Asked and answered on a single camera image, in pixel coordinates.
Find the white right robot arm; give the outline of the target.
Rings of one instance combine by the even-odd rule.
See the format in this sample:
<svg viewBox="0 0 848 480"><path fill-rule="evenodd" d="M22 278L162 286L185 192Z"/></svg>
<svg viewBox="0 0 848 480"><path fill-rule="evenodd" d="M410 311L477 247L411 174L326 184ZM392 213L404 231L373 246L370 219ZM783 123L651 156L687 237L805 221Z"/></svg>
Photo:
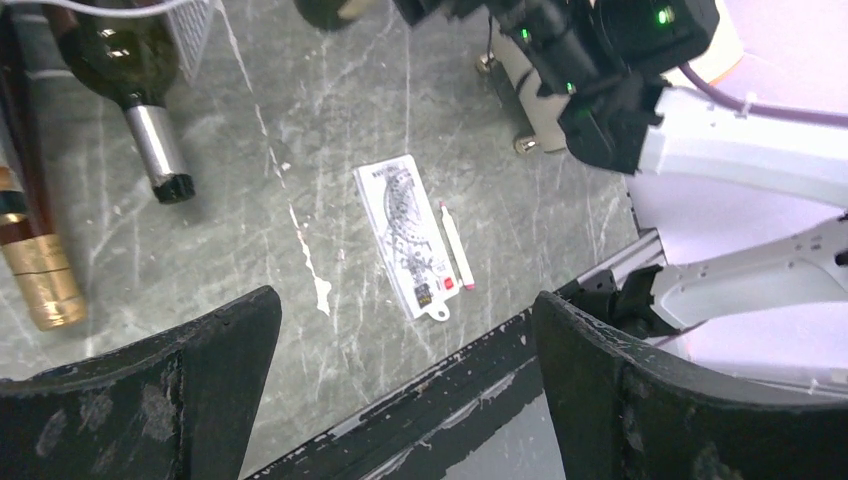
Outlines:
<svg viewBox="0 0 848 480"><path fill-rule="evenodd" d="M720 23L712 1L489 1L494 55L560 100L567 150L628 176L665 265L568 300L640 337L710 320L847 318L847 122L745 104L692 79Z"/></svg>

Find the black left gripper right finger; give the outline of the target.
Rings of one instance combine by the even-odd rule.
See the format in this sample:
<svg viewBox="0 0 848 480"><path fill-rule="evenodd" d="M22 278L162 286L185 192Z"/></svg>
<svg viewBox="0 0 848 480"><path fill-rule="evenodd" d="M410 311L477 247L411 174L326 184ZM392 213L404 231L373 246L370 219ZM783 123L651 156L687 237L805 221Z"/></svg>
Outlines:
<svg viewBox="0 0 848 480"><path fill-rule="evenodd" d="M843 479L847 404L685 361L550 292L531 314L570 479Z"/></svg>

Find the dark green labelled wine bottle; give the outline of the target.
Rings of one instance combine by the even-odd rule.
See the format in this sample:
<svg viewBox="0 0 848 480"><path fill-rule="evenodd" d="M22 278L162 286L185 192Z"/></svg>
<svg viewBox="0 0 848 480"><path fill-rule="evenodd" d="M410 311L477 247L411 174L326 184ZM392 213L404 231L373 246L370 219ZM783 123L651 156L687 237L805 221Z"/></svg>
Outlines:
<svg viewBox="0 0 848 480"><path fill-rule="evenodd" d="M312 27L326 32L345 29L375 4L374 0L294 0L300 16Z"/></svg>

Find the cream cylindrical drum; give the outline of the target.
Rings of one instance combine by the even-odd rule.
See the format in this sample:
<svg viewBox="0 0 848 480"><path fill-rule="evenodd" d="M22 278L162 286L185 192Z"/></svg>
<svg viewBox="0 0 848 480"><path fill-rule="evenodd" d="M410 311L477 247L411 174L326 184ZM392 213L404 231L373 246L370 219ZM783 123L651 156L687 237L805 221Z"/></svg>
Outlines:
<svg viewBox="0 0 848 480"><path fill-rule="evenodd" d="M744 48L726 2L715 0L714 3L719 14L716 32L708 49L688 64L703 81L716 86L741 62Z"/></svg>

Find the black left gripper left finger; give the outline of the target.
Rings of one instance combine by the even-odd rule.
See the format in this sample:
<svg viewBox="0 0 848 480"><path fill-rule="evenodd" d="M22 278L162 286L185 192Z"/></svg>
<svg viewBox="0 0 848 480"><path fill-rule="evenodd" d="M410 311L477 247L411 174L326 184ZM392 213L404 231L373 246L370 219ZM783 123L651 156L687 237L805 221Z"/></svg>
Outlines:
<svg viewBox="0 0 848 480"><path fill-rule="evenodd" d="M111 352L1 383L5 479L235 479L281 327L260 287Z"/></svg>

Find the printed card package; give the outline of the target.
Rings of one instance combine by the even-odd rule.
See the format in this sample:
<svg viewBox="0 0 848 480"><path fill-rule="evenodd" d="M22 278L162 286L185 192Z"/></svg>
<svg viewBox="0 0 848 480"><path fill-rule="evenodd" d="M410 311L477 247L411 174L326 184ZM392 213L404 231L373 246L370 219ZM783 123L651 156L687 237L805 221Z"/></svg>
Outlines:
<svg viewBox="0 0 848 480"><path fill-rule="evenodd" d="M422 184L405 154L354 169L353 176L400 307L410 321L451 317L461 282Z"/></svg>

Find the white pen red tip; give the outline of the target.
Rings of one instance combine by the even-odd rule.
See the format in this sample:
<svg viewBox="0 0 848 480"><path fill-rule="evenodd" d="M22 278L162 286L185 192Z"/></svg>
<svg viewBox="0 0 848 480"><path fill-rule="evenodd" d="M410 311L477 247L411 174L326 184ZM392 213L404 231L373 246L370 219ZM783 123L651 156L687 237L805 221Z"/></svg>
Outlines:
<svg viewBox="0 0 848 480"><path fill-rule="evenodd" d="M455 220L444 202L441 202L439 207L442 224L448 243L451 247L463 287L467 290L473 290L476 286L475 279L473 277Z"/></svg>

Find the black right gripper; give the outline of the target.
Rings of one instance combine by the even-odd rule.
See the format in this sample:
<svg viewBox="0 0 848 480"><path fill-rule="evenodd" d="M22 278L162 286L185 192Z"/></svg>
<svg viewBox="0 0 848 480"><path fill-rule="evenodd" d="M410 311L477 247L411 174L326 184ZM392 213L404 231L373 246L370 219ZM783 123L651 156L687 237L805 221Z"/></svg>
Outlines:
<svg viewBox="0 0 848 480"><path fill-rule="evenodd" d="M463 19L486 7L540 76L540 95L566 95L558 118L569 152L633 174L670 83L665 72L703 54L720 20L704 0L399 1L410 26L438 10Z"/></svg>

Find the dark bottle silver neck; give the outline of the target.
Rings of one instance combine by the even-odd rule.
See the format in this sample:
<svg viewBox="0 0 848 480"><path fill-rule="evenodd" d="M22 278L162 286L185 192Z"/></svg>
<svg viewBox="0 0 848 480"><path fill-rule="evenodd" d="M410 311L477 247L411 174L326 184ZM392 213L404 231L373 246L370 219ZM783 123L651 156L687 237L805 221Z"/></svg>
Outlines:
<svg viewBox="0 0 848 480"><path fill-rule="evenodd" d="M180 66L167 17L110 18L51 5L42 12L74 76L122 110L158 202L193 198L194 183L166 109Z"/></svg>

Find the brown bottle gold foil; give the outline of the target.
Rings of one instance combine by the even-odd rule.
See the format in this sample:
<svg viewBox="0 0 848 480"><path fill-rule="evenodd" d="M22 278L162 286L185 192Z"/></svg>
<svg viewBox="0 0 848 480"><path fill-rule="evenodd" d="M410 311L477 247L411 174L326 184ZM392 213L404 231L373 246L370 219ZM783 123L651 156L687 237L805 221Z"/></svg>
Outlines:
<svg viewBox="0 0 848 480"><path fill-rule="evenodd" d="M1 248L41 331L79 324L87 303L56 229L26 62L12 10L1 9Z"/></svg>

